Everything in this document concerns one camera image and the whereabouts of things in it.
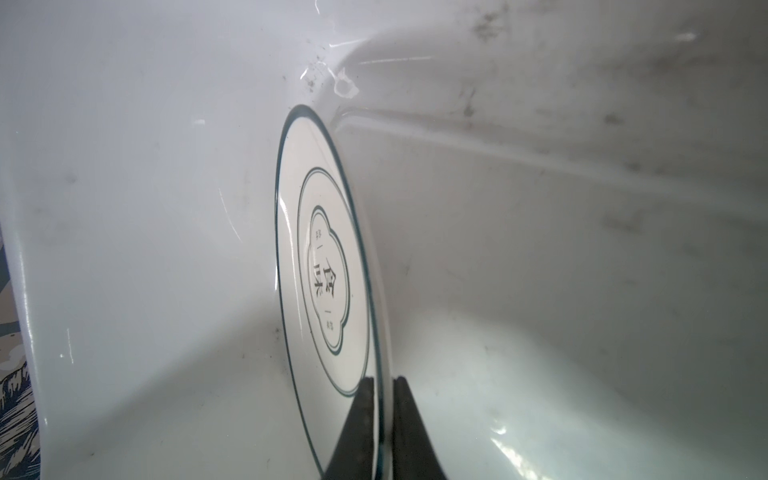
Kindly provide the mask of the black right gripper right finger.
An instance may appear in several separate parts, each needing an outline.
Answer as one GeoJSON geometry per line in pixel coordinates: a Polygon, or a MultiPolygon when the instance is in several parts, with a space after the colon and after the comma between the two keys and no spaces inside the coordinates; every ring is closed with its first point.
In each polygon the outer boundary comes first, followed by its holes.
{"type": "Polygon", "coordinates": [[[407,379],[394,380],[393,478],[446,480],[407,379]]]}

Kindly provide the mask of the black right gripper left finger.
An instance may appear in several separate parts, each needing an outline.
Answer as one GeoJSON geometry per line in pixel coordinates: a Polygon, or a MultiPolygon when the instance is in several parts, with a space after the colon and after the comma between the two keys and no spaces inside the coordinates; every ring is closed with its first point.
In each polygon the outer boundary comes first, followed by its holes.
{"type": "Polygon", "coordinates": [[[323,480],[370,480],[374,469],[374,379],[363,378],[323,480]]]}

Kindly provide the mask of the white plate green rim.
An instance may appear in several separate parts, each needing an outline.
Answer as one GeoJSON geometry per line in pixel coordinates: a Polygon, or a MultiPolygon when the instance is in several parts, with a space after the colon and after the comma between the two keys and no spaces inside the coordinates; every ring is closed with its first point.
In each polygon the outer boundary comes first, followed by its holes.
{"type": "Polygon", "coordinates": [[[374,301],[371,266],[343,165],[327,127],[306,105],[283,125],[274,187],[276,281],[292,386],[320,476],[335,459],[353,459],[342,440],[357,396],[364,421],[366,479],[388,473],[385,385],[388,361],[374,301]]]}

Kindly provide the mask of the white plastic bin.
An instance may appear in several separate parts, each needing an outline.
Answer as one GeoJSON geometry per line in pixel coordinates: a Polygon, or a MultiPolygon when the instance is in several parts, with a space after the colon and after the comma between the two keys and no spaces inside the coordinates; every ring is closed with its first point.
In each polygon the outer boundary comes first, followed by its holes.
{"type": "Polygon", "coordinates": [[[451,479],[767,475],[763,1],[5,1],[44,479],[319,479],[283,125],[338,150],[451,479]]]}

